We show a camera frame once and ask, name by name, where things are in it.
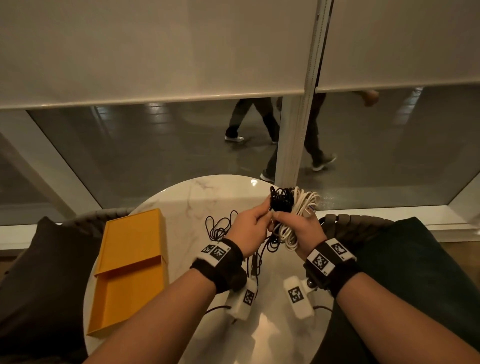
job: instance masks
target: dark green cushion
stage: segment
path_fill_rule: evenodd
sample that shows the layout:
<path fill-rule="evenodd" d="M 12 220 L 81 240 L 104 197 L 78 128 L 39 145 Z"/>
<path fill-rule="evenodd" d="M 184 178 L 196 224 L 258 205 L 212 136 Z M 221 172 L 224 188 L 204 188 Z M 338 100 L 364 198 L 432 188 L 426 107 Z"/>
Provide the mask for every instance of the dark green cushion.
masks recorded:
<path fill-rule="evenodd" d="M 48 218 L 0 286 L 0 357 L 56 356 L 81 363 L 83 300 L 101 240 Z"/>
<path fill-rule="evenodd" d="M 480 351 L 480 291 L 417 219 L 395 222 L 354 254 L 390 292 Z M 376 363 L 335 303 L 312 363 Z"/>

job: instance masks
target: marble tabletop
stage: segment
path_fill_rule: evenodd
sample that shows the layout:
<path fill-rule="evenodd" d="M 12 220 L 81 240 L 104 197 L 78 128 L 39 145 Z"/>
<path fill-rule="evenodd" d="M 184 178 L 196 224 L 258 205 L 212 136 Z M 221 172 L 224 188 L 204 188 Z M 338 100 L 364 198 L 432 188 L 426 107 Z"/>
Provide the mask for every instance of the marble tabletop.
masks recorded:
<path fill-rule="evenodd" d="M 132 214 L 160 208 L 166 219 L 168 273 L 170 282 L 190 267 L 197 252 L 209 241 L 205 218 L 215 222 L 261 203 L 270 193 L 270 184 L 237 175 L 195 178 L 171 186 L 138 206 Z M 283 291 L 283 280 L 305 278 L 302 261 L 283 246 L 275 253 L 265 251 L 259 276 L 258 296 L 246 321 L 232 324 L 223 309 L 204 316 L 180 363 L 260 364 L 310 363 L 330 320 L 330 312 L 317 310 L 315 317 L 298 320 Z M 84 330 L 90 319 L 96 279 L 93 274 L 84 297 Z M 225 303 L 228 292 L 215 297 L 210 307 Z M 309 295 L 312 304 L 332 307 L 325 291 Z M 91 354 L 102 340 L 85 336 Z"/>

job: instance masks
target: wrist strap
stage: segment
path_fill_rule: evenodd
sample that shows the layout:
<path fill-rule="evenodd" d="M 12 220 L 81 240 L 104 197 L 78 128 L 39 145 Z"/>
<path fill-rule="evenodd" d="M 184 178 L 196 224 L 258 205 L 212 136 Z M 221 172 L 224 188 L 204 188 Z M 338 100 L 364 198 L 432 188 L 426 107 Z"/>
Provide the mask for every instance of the wrist strap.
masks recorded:
<path fill-rule="evenodd" d="M 350 278 L 361 272 L 356 257 L 337 239 L 318 244 L 303 266 L 307 276 L 334 298 Z"/>
<path fill-rule="evenodd" d="M 241 290 L 247 283 L 247 273 L 241 267 L 243 253 L 230 239 L 211 242 L 201 250 L 190 268 L 197 269 L 215 283 L 216 292 Z"/>

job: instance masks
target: white cord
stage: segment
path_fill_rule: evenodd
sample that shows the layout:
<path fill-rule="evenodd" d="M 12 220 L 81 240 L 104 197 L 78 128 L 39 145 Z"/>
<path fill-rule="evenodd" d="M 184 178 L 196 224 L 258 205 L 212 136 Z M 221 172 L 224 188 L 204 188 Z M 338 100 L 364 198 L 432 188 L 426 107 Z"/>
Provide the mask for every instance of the white cord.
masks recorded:
<path fill-rule="evenodd" d="M 299 187 L 295 187 L 293 193 L 293 207 L 292 214 L 309 217 L 315 214 L 320 202 L 320 195 L 317 192 L 304 192 Z M 280 238 L 282 243 L 288 250 L 295 250 L 297 248 L 297 236 L 291 228 L 286 225 L 278 224 L 275 233 Z"/>

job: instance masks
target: yellow box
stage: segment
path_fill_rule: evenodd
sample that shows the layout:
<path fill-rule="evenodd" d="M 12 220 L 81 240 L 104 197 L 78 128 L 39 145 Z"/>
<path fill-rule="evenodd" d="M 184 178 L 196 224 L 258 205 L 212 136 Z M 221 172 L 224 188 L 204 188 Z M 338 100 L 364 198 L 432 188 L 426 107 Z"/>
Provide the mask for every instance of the yellow box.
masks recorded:
<path fill-rule="evenodd" d="M 168 285 L 167 234 L 159 209 L 107 222 L 95 276 L 87 335 L 106 337 Z"/>

